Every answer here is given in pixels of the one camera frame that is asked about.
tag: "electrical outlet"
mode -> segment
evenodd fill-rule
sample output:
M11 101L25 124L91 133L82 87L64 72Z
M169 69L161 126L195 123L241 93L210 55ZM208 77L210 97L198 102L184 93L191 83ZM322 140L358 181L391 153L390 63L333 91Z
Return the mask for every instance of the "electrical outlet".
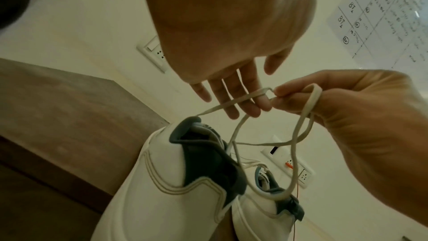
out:
M271 139L272 142L283 142L277 136L273 136ZM292 177L293 169L288 167L286 163L289 163L291 166L293 165L293 161L291 159L290 149L286 146L282 147L266 147L262 151L270 161L272 161L279 169L281 169L286 175ZM299 178L298 183L303 188L306 188L310 181L312 181L315 172L311 167L308 166L299 156L297 156L298 161L298 172L299 176L302 176L302 179Z
M148 44L140 42L137 50L150 60L162 73L165 73L169 66L164 56L159 38L155 36Z
M299 181L302 183L309 183L311 177L312 177L312 174L307 170L303 169L299 175Z

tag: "white shoelace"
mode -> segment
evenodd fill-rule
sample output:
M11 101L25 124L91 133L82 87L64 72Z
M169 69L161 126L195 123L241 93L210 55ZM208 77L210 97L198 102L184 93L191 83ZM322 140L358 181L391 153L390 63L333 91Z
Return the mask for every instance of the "white shoelace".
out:
M270 194L264 191L261 191L259 188L257 188L252 181L248 180L248 177L246 177L247 179L247 184L248 186L252 189L252 191L254 191L256 194L258 194L259 196L265 198L265 199L270 199L270 200L274 200L274 201L278 201L278 200L284 200L287 199L291 193L293 192L294 188L297 185L298 182L298 178L299 178L299 166L298 166L298 162L297 162L297 156L296 156L296 145L298 142L304 140L307 135L309 134L309 132L311 131L312 125L313 125L313 120L314 120L314 115L311 114L312 109L315 107L315 105L317 104L318 99L321 96L322 93L322 89L320 86L316 85L316 84L311 84L308 85L306 88L304 88L304 90L307 90L309 88L313 88L312 89L312 93L308 99L308 101L306 102L305 106L303 107L303 110L300 114L299 120L297 121L297 124L294 128L293 134L292 134L292 138L289 141L286 142L267 142L267 143L259 143L259 144L252 144L252 143L244 143L244 142L236 142L236 137L238 135L239 130L241 129L242 125L244 124L244 122L246 120L248 120L248 118L250 116L245 115L244 118L241 119L241 121L239 121L238 125L235 128L235 131L232 134L232 138L229 141L229 145L227 147L226 153L230 154L231 148L233 146L234 150L235 150L235 154L236 154L236 160L238 161L239 166L241 167L241 169L245 169L248 168L248 165L245 165L245 163L243 164L241 162L241 157L239 155L239 151L238 151L238 147L237 145L251 145L251 146L274 146L274 147L282 147L282 146L290 146L291 149L291 159L293 161L293 176L291 178L291 182L290 185L288 186L287 189L285 189L283 192L281 193L277 193L277 194ZM263 89L259 89L255 92L249 93L247 95L244 95L242 97L239 97L237 99L233 99L227 103L215 106L207 111L202 112L201 114L198 114L197 116L202 116L202 115L206 115L212 112L215 112L217 110L221 110L224 108L227 108L231 105L237 104L237 103L241 103L243 101L249 100L251 98L255 98L258 96L262 96L264 94L266 94L267 91L272 91L273 90L269 87L267 88L263 88ZM305 121L306 117L310 115L310 119L309 119L309 124L308 127L306 128L306 130L299 135L300 129L302 128L303 122Z

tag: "white paper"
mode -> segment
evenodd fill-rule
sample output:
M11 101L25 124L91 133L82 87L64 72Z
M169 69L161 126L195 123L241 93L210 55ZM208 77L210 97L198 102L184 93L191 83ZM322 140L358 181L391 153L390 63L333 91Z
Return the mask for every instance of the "white paper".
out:
M428 90L428 0L342 0L328 25L361 68L402 71Z

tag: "white shoe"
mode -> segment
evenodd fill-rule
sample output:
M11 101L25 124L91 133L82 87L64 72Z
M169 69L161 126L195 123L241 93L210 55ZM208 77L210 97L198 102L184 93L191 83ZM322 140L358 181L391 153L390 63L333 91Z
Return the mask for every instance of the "white shoe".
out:
M268 170L263 172L261 167L255 168L257 164L246 165L248 179L264 192L275 194L284 191L272 173ZM247 189L232 204L233 226L240 241L288 240L294 222L301 221L304 214L299 200L294 196L275 202L259 196L251 189Z
M245 173L199 117L153 133L99 221L92 241L208 241Z

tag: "switch plate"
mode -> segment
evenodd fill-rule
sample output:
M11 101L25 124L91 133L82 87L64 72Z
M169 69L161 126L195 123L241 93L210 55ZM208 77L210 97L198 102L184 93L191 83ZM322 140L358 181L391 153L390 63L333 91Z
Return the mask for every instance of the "switch plate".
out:
M273 136L271 138L272 142L283 142L280 140L277 136ZM266 147L264 148L261 153L266 156L270 161L272 161L279 169L281 169L286 175L292 177L293 170L285 165L287 162L291 162L291 152L288 146L282 146L282 147ZM299 174L299 180L298 183L302 188L306 188L313 180L315 176L315 171L308 166L308 164L303 161L299 156L297 156L297 162L298 162L298 174ZM300 179L300 176L302 175L302 172L305 172L306 178Z
M147 44L140 42L137 50L142 53L151 63L153 63L162 73L169 69L169 65L161 48L158 36L155 36Z

